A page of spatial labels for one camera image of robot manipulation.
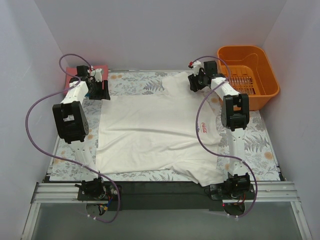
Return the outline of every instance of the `red object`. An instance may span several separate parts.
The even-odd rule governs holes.
[[[109,69],[107,65],[96,65],[93,66],[94,69],[103,69],[103,75],[102,75],[102,80],[108,80],[108,74],[109,74]],[[72,75],[77,74],[77,68],[75,67],[67,67],[66,72]],[[65,88],[69,88],[69,82],[72,77],[69,75],[66,75],[65,77]]]

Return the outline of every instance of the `wall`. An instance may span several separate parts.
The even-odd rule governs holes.
[[[50,161],[29,142],[25,115],[37,99],[63,89],[65,79],[62,53],[33,0],[0,0],[0,22],[0,239],[18,240]],[[60,99],[41,103],[30,119],[32,136],[49,152],[57,137],[51,109]]]
[[[262,46],[286,0],[35,2],[64,54],[112,69],[168,70],[223,45]]]
[[[263,118],[313,239],[320,239],[319,39],[320,2],[288,0],[263,45],[281,88]]]

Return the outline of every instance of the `white t-shirt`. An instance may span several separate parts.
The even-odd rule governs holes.
[[[152,95],[113,96],[102,103],[96,167],[104,174],[172,169],[202,186],[223,182],[217,157],[196,137],[196,114],[203,100],[189,89],[188,74],[162,80]],[[203,143],[218,151],[216,116],[204,103],[198,123]]]

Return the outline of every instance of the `gray wall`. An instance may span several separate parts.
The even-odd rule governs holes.
[[[0,0],[0,23],[0,239],[18,240],[50,160],[27,139],[25,115],[37,99],[63,89],[65,77],[62,53],[33,0]],[[51,109],[60,99],[41,103],[30,119],[32,136],[49,152],[57,137]]]
[[[262,46],[286,0],[35,2],[64,54],[113,69],[168,70],[223,45]]]
[[[320,239],[320,2],[288,0],[263,47],[281,87],[263,118],[313,239]]]

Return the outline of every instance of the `orange plastic bin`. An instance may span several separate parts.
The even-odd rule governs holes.
[[[249,95],[250,111],[262,107],[280,88],[265,52],[257,46],[223,46],[217,56],[231,70],[230,85],[238,92]],[[218,61],[220,72],[228,76],[226,66]]]

